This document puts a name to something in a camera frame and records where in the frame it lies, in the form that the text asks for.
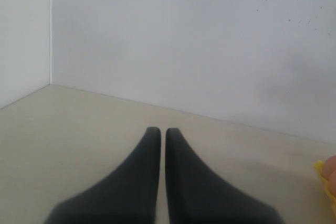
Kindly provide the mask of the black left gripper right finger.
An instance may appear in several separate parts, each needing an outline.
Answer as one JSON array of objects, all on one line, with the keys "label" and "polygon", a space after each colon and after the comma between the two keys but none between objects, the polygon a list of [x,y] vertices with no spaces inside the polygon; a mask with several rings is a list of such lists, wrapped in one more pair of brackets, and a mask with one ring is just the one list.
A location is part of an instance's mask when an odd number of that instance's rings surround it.
[{"label": "black left gripper right finger", "polygon": [[170,223],[283,223],[273,207],[213,172],[181,131],[165,137],[165,183]]}]

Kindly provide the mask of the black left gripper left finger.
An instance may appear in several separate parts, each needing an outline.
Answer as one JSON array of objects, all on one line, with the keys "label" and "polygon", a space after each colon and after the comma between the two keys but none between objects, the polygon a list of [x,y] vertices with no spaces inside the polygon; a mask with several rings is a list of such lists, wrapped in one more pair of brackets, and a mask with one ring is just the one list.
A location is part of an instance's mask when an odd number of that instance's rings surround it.
[{"label": "black left gripper left finger", "polygon": [[46,223],[154,223],[161,131],[149,127],[129,156],[106,178],[59,203]]}]

